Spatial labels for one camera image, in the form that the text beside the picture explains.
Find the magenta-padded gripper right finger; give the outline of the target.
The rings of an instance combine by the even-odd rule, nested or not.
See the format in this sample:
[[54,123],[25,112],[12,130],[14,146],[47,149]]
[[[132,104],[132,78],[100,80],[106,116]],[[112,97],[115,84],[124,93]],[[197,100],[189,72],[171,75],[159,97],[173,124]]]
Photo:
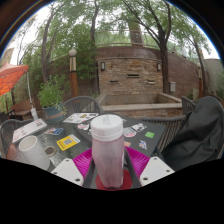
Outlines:
[[143,187],[174,173],[159,157],[147,157],[130,147],[125,148],[125,160],[134,188]]

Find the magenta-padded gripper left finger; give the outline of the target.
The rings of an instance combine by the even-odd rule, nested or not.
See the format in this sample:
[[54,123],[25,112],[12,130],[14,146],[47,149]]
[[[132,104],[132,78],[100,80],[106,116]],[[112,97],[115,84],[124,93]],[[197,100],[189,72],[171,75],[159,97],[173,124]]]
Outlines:
[[90,188],[94,177],[95,164],[92,149],[88,149],[73,159],[65,158],[52,174],[84,188]]

